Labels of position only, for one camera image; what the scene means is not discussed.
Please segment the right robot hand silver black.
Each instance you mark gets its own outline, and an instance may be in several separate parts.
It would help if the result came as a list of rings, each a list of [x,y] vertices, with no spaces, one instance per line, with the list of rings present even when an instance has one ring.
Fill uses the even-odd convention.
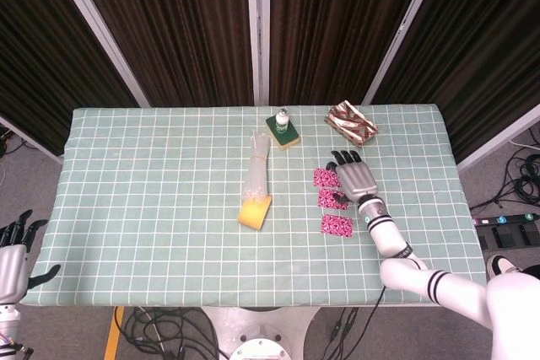
[[[341,193],[334,193],[334,200],[340,204],[359,203],[366,196],[378,193],[378,185],[366,162],[352,150],[331,151],[334,161],[327,164],[340,180]]]

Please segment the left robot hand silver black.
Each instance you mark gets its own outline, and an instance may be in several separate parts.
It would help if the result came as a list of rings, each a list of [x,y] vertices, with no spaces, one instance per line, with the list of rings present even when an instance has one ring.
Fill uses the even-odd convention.
[[[9,225],[1,228],[1,305],[15,305],[27,292],[52,280],[61,269],[54,265],[48,272],[32,277],[29,254],[37,230],[47,225],[47,219],[26,223],[33,210],[22,212]]]

